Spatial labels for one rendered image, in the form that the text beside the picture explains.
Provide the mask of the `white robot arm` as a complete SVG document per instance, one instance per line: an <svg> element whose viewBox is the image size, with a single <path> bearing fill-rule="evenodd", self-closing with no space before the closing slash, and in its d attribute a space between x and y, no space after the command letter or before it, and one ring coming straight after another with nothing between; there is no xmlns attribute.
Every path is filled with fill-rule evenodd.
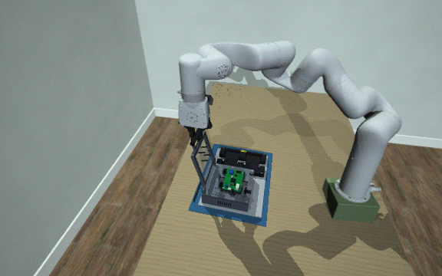
<svg viewBox="0 0 442 276"><path fill-rule="evenodd" d="M371 181L389 140L401 128L399 114L373 87L358 88L332 52L317 48L292 72L287 67L294 57L295 46L290 41L205 44L196 54L180 57L181 89L177 93L186 102L198 103L207 97L209 105L213 105L212 96L206 94L205 80L228 77L233 65L262 71L269 80L299 94L323 76L324 89L341 112L350 119L366 119L356 130L345 170L334 189L348 201L367 202L370 192L381 191L379 187L372 187Z"/></svg>

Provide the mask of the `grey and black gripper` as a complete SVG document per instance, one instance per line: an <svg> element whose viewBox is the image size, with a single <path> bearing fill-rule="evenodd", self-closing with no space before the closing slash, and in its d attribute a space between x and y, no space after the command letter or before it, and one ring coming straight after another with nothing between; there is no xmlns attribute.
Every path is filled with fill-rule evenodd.
<svg viewBox="0 0 442 276"><path fill-rule="evenodd" d="M209 102L207 97L198 103L189 103L180 97L178 123L187 128L191 140L195 134L195 128L198 128L196 138L197 142L199 142L200 139L203 138L203 131L211 129L213 126L210 121Z"/></svg>

